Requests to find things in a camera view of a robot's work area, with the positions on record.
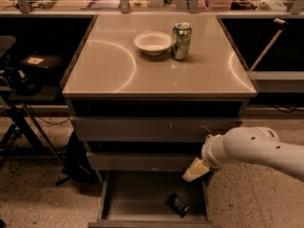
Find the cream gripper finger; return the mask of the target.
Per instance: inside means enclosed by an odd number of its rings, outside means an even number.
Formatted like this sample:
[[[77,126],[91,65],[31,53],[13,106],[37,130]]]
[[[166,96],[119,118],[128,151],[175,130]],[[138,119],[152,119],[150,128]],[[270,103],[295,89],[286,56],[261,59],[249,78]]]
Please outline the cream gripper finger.
[[[190,181],[194,181],[197,177],[195,175],[192,175],[190,173],[184,173],[182,175],[182,178],[187,181],[187,182],[190,182]]]

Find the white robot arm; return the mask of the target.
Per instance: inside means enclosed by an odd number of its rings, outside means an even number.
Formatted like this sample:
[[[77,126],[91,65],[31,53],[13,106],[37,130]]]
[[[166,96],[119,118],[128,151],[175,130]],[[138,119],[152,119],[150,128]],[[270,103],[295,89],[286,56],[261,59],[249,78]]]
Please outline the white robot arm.
[[[235,127],[223,135],[209,135],[183,178],[193,181],[211,169],[233,162],[271,167],[304,181],[304,146],[282,142],[268,127]]]

